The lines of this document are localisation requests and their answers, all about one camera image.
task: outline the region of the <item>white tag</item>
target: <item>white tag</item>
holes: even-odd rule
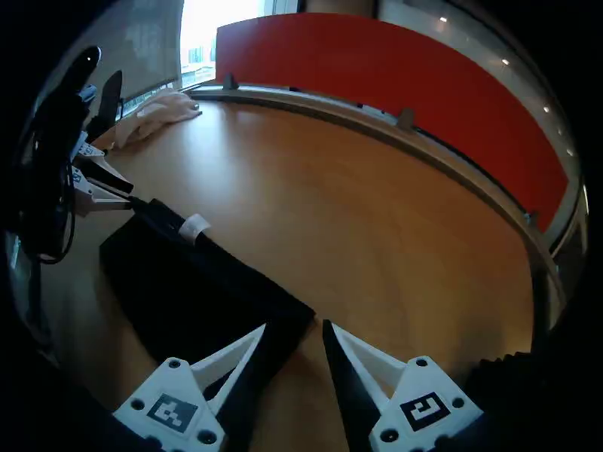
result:
[[[178,234],[180,234],[184,240],[194,245],[197,236],[209,227],[210,224],[207,222],[207,220],[198,213],[195,213],[186,219],[178,231]]]

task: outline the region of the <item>black cable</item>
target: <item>black cable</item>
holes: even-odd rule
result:
[[[70,160],[67,160],[67,164],[66,164],[66,170],[67,170],[67,183],[66,183],[66,198],[67,199],[67,215],[71,215],[71,224],[69,226],[69,237],[67,239],[67,245],[65,246],[65,249],[59,254],[58,257],[56,258],[52,258],[52,259],[46,259],[46,258],[42,258],[41,256],[38,256],[38,260],[42,263],[42,264],[46,264],[46,265],[55,265],[58,264],[59,262],[61,262],[65,256],[67,256],[67,253],[69,252],[69,250],[71,249],[71,246],[73,244],[73,237],[75,236],[75,186],[73,184],[73,168],[72,168],[72,164]]]

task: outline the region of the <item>white wall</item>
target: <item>white wall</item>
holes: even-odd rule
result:
[[[340,13],[371,17],[374,0],[307,0],[308,13]]]

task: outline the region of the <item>glass window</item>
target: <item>glass window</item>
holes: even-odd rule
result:
[[[216,78],[216,33],[222,25],[271,13],[266,0],[185,0],[180,32],[182,87]]]

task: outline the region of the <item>red partition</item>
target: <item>red partition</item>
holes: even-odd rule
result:
[[[340,14],[262,17],[218,29],[216,78],[297,87],[399,115],[465,153],[544,231],[568,180],[523,105],[456,50],[378,20]]]

